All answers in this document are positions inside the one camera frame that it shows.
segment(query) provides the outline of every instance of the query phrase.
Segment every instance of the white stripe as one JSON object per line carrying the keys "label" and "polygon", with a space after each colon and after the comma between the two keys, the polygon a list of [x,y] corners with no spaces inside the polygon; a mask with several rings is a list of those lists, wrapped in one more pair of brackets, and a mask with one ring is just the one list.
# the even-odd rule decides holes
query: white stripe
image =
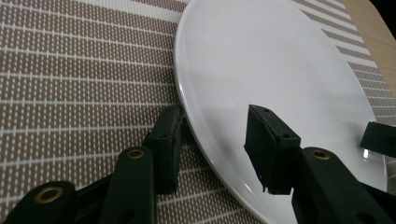
{"label": "white stripe", "polygon": [[68,157],[53,157],[53,158],[40,158],[40,159],[32,159],[29,161],[2,161],[0,162],[0,166],[16,166],[16,165],[27,165],[27,164],[38,164],[38,163],[46,163],[46,162],[58,162],[58,161],[77,161],[77,160],[86,160],[86,159],[95,159],[95,158],[105,158],[105,157],[115,157],[118,156],[119,152],[111,152],[111,153],[99,153],[99,154],[91,154],[91,155],[77,155],[77,156],[68,156]]}
{"label": "white stripe", "polygon": [[394,100],[394,97],[383,97],[383,96],[367,96],[368,99],[379,99],[379,100]]}
{"label": "white stripe", "polygon": [[162,21],[178,22],[181,13],[169,9],[154,7],[131,0],[75,0],[98,7],[106,7],[117,11],[127,12]]}
{"label": "white stripe", "polygon": [[366,49],[366,48],[362,48],[362,47],[359,47],[359,46],[356,46],[356,45],[353,45],[353,44],[349,44],[349,43],[341,41],[341,40],[332,39],[330,37],[329,37],[329,39],[330,39],[330,41],[332,41],[332,43],[335,46],[342,47],[344,49],[352,49],[352,50],[355,50],[357,52],[370,55],[370,51],[368,49]]}
{"label": "white stripe", "polygon": [[363,70],[359,70],[359,69],[353,69],[354,72],[360,72],[360,73],[364,73],[364,74],[368,74],[368,75],[373,75],[373,76],[379,76],[382,77],[381,74],[378,73],[372,73],[372,72],[367,72],[367,71],[363,71]]}
{"label": "white stripe", "polygon": [[349,39],[357,40],[357,41],[359,41],[361,43],[364,43],[363,39],[360,36],[358,36],[358,35],[353,35],[351,33],[339,30],[337,28],[328,26],[328,25],[320,23],[318,21],[313,21],[313,22],[322,30],[329,31],[329,32],[335,33],[337,35],[342,35],[342,36],[347,37]]}
{"label": "white stripe", "polygon": [[371,67],[376,67],[376,64],[374,61],[369,61],[369,60],[365,60],[365,59],[361,59],[361,58],[356,58],[347,54],[343,54],[341,53],[341,57],[343,57],[343,59],[349,63],[359,63],[362,65],[366,65],[366,66],[371,66]]}
{"label": "white stripe", "polygon": [[190,173],[197,173],[197,172],[201,172],[201,171],[207,171],[210,170],[209,166],[206,167],[200,167],[200,168],[194,168],[194,169],[189,169],[189,170],[182,170],[179,173],[181,175],[186,175],[186,174],[190,174]]}
{"label": "white stripe", "polygon": [[123,29],[128,29],[128,30],[137,30],[137,31],[146,32],[146,33],[152,33],[152,34],[156,34],[156,35],[175,36],[175,35],[170,35],[170,34],[166,34],[166,33],[150,31],[150,30],[145,30],[145,29],[140,29],[140,28],[135,28],[135,27],[132,27],[132,26],[126,26],[126,25],[120,25],[120,24],[116,24],[116,23],[110,23],[110,22],[106,22],[106,21],[97,21],[97,20],[86,19],[86,18],[78,17],[78,16],[64,15],[64,14],[62,14],[60,12],[52,12],[52,11],[48,11],[48,10],[43,10],[41,8],[37,9],[37,8],[33,8],[33,7],[24,7],[23,5],[13,5],[13,4],[7,4],[7,3],[3,3],[3,6],[6,6],[6,7],[17,7],[19,9],[25,9],[25,10],[29,10],[29,11],[32,11],[32,12],[38,12],[39,14],[49,14],[51,16],[63,17],[63,18],[72,19],[72,20],[75,20],[75,21],[87,21],[87,22],[91,22],[91,23],[97,23],[97,24],[102,24],[102,25],[112,26],[112,27],[117,27],[117,28],[123,28]]}
{"label": "white stripe", "polygon": [[204,219],[204,220],[201,220],[201,221],[194,222],[194,224],[211,223],[212,221],[215,221],[217,219],[220,219],[220,218],[223,218],[223,217],[229,217],[229,216],[232,216],[234,214],[240,213],[240,212],[242,212],[244,210],[245,210],[244,208],[239,208],[239,209],[233,210],[231,212],[226,212],[226,213],[223,213],[223,214],[215,216],[215,217],[210,217],[210,218],[207,218],[207,219]]}
{"label": "white stripe", "polygon": [[184,197],[175,198],[175,199],[171,199],[171,200],[167,200],[167,201],[163,201],[163,202],[158,202],[157,204],[159,206],[168,205],[170,203],[177,203],[177,202],[181,202],[181,201],[186,201],[186,200],[190,200],[190,199],[206,196],[206,195],[209,195],[209,194],[222,192],[222,191],[225,191],[225,190],[226,190],[226,188],[222,188],[222,189],[214,189],[214,190],[204,191],[204,192],[197,193],[197,194],[189,194],[189,195],[184,196]]}
{"label": "white stripe", "polygon": [[388,91],[388,92],[391,92],[391,90],[376,89],[376,88],[366,88],[366,87],[364,87],[363,89],[364,90],[372,90],[372,91]]}
{"label": "white stripe", "polygon": [[0,198],[0,203],[8,203],[8,202],[13,202],[13,201],[19,201],[22,199],[24,194],[22,195],[17,195],[17,196],[11,196],[11,197],[6,197],[6,198]]}
{"label": "white stripe", "polygon": [[69,38],[76,38],[76,39],[102,42],[102,43],[108,43],[108,44],[116,44],[116,45],[122,45],[124,47],[128,46],[128,47],[136,47],[136,48],[141,48],[141,49],[155,49],[155,50],[162,50],[162,51],[168,51],[168,52],[173,51],[172,49],[156,48],[156,47],[151,47],[151,46],[118,42],[118,41],[113,41],[113,40],[98,39],[96,37],[92,38],[92,37],[82,36],[82,35],[70,35],[70,34],[65,34],[65,33],[56,33],[54,31],[37,30],[37,29],[31,29],[31,28],[26,28],[26,27],[18,27],[18,26],[14,26],[14,25],[11,26],[11,25],[4,24],[4,23],[2,23],[1,26],[9,28],[9,29],[13,29],[13,30],[29,31],[29,32],[45,34],[45,35],[59,35],[60,37],[69,37]]}
{"label": "white stripe", "polygon": [[[351,20],[350,16],[348,14],[346,14],[345,12],[340,11],[338,9],[335,9],[333,7],[329,7],[329,6],[327,6],[327,5],[323,4],[323,3],[320,3],[320,2],[318,2],[316,0],[305,0],[305,2],[309,2],[309,3],[311,3],[311,4],[313,4],[313,5],[317,6],[317,7],[321,7],[321,8],[326,9],[326,10],[328,10],[328,11],[334,13],[334,14],[337,14],[339,16],[342,16],[344,18],[347,18],[347,19]],[[341,6],[340,5],[338,5],[338,6],[343,8],[343,9],[345,9],[344,5],[342,5],[342,4],[341,4]]]}
{"label": "white stripe", "polygon": [[348,23],[348,22],[340,21],[340,20],[338,20],[338,19],[336,19],[336,18],[334,18],[334,17],[332,17],[332,16],[329,16],[329,15],[327,15],[327,14],[325,14],[325,13],[316,11],[316,10],[314,10],[314,9],[311,8],[311,7],[306,7],[306,6],[304,6],[304,5],[298,4],[298,3],[294,2],[294,1],[291,1],[291,3],[294,4],[294,5],[295,5],[297,8],[299,8],[300,10],[303,10],[303,11],[308,12],[308,13],[310,13],[310,14],[313,14],[313,15],[316,15],[316,16],[318,16],[318,17],[321,17],[321,18],[324,19],[324,20],[332,21],[332,22],[337,23],[337,24],[339,24],[339,25],[345,26],[345,27],[347,27],[347,28],[349,28],[349,29],[358,31],[358,29],[357,29],[354,25],[352,25],[352,24],[350,24],[350,23]]}
{"label": "white stripe", "polygon": [[337,6],[339,6],[339,7],[341,7],[341,8],[343,8],[343,9],[346,9],[346,6],[344,6],[344,4],[342,4],[342,3],[340,3],[340,2],[338,2],[338,1],[335,1],[335,0],[326,0],[326,2],[329,2],[329,3],[333,3],[334,5],[337,5]]}
{"label": "white stripe", "polygon": [[126,84],[126,85],[139,85],[139,86],[165,86],[175,87],[174,83],[160,83],[160,82],[142,82],[142,81],[129,81],[129,80],[116,80],[116,79],[99,79],[89,77],[56,77],[53,74],[49,76],[44,75],[29,75],[29,74],[12,74],[12,73],[0,73],[2,77],[22,77],[22,78],[39,78],[39,79],[50,79],[50,80],[65,80],[65,81],[83,81],[83,82],[95,82],[95,83],[111,83],[111,84]]}
{"label": "white stripe", "polygon": [[150,67],[161,67],[161,68],[173,68],[171,65],[164,65],[164,64],[156,64],[156,63],[136,63],[136,62],[129,62],[129,61],[118,61],[114,59],[103,59],[103,58],[93,58],[93,57],[86,57],[80,55],[68,55],[68,54],[60,54],[58,52],[50,53],[50,52],[41,52],[37,50],[29,50],[29,49],[9,49],[7,46],[5,48],[0,48],[2,51],[11,51],[16,53],[26,53],[26,54],[35,54],[35,55],[44,55],[44,56],[52,56],[52,57],[59,57],[59,58],[70,58],[70,59],[81,59],[81,60],[91,60],[103,63],[123,63],[123,64],[132,64],[132,65],[141,65],[141,66],[150,66]]}
{"label": "white stripe", "polygon": [[383,84],[387,83],[385,81],[377,81],[377,80],[371,80],[371,79],[359,78],[359,77],[358,77],[358,80],[375,82],[375,83],[383,83]]}
{"label": "white stripe", "polygon": [[29,101],[29,100],[0,100],[0,104],[9,105],[135,105],[135,106],[168,106],[170,103],[140,103],[140,102],[87,102],[87,101]]}
{"label": "white stripe", "polygon": [[9,129],[0,130],[0,135],[5,133],[60,133],[60,132],[87,132],[87,131],[110,131],[126,129],[151,129],[152,125],[134,125],[134,126],[109,126],[109,127],[59,127],[59,128],[42,128],[42,129]]}
{"label": "white stripe", "polygon": [[395,108],[396,109],[396,106],[395,105],[373,105],[372,108],[388,108],[388,109]]}

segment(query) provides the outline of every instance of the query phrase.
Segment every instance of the white plate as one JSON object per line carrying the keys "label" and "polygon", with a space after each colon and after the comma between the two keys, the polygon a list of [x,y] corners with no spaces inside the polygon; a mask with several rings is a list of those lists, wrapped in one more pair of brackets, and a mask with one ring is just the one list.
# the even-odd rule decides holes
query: white plate
{"label": "white plate", "polygon": [[177,29],[179,96],[199,147],[259,219],[293,223],[290,196],[262,193],[244,150],[248,105],[276,112],[302,147],[334,152],[364,183],[385,190],[383,157],[363,157],[375,120],[359,81],[319,28],[289,2],[192,0]]}

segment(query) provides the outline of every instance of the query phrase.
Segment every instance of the black plastic part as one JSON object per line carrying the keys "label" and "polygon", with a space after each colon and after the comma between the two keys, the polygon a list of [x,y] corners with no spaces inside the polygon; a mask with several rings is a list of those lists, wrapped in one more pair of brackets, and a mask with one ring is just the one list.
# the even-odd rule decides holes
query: black plastic part
{"label": "black plastic part", "polygon": [[184,117],[180,105],[166,107],[142,144],[153,154],[155,189],[158,194],[171,194],[177,189]]}
{"label": "black plastic part", "polygon": [[396,223],[396,196],[386,193],[382,190],[375,189],[371,186],[363,184],[364,188],[371,194],[375,201],[384,209],[388,216]]}
{"label": "black plastic part", "polygon": [[156,197],[151,151],[132,147],[118,157],[99,223],[156,222]]}
{"label": "black plastic part", "polygon": [[72,183],[53,181],[29,191],[8,215],[5,224],[68,224],[77,212]]}
{"label": "black plastic part", "polygon": [[305,148],[296,167],[299,170],[293,194],[297,196],[292,198],[292,204],[299,213],[296,213],[299,223],[392,223],[364,186],[330,151]]}
{"label": "black plastic part", "polygon": [[245,150],[256,175],[271,194],[290,194],[290,167],[301,138],[270,109],[250,105]]}
{"label": "black plastic part", "polygon": [[103,204],[105,203],[111,176],[108,175],[77,192],[78,213],[74,224],[98,222]]}
{"label": "black plastic part", "polygon": [[396,158],[396,128],[369,122],[361,139],[361,147]]}

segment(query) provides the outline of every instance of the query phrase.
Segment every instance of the striped placemat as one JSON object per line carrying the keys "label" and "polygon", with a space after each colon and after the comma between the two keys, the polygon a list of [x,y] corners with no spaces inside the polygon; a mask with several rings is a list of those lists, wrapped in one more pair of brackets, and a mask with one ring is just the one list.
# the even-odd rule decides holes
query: striped placemat
{"label": "striped placemat", "polygon": [[[290,0],[361,82],[379,122],[396,101],[340,0]],[[110,174],[160,111],[177,104],[173,46],[188,1],[0,1],[0,221],[31,188],[78,189]],[[179,189],[159,223],[260,223],[210,170],[188,127]],[[390,169],[394,175],[396,169]]]}

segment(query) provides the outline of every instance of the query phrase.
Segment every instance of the bolt hole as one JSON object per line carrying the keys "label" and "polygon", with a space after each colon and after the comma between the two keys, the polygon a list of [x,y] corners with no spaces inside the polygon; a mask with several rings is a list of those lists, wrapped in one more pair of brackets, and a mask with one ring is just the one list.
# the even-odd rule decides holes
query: bolt hole
{"label": "bolt hole", "polygon": [[327,152],[325,152],[325,151],[322,151],[322,150],[315,150],[315,151],[312,151],[312,154],[313,154],[316,158],[318,158],[318,159],[320,159],[320,160],[328,160],[328,159],[330,158],[329,153],[327,153]]}
{"label": "bolt hole", "polygon": [[364,224],[375,224],[376,220],[370,214],[365,212],[354,212],[353,216]]}
{"label": "bolt hole", "polygon": [[128,223],[134,218],[134,209],[127,208],[117,214],[117,223]]}
{"label": "bolt hole", "polygon": [[51,203],[57,200],[64,193],[61,187],[48,187],[42,189],[36,196],[36,203]]}
{"label": "bolt hole", "polygon": [[143,157],[144,155],[145,155],[145,152],[142,149],[133,149],[126,154],[126,156],[132,160],[139,159],[139,158]]}

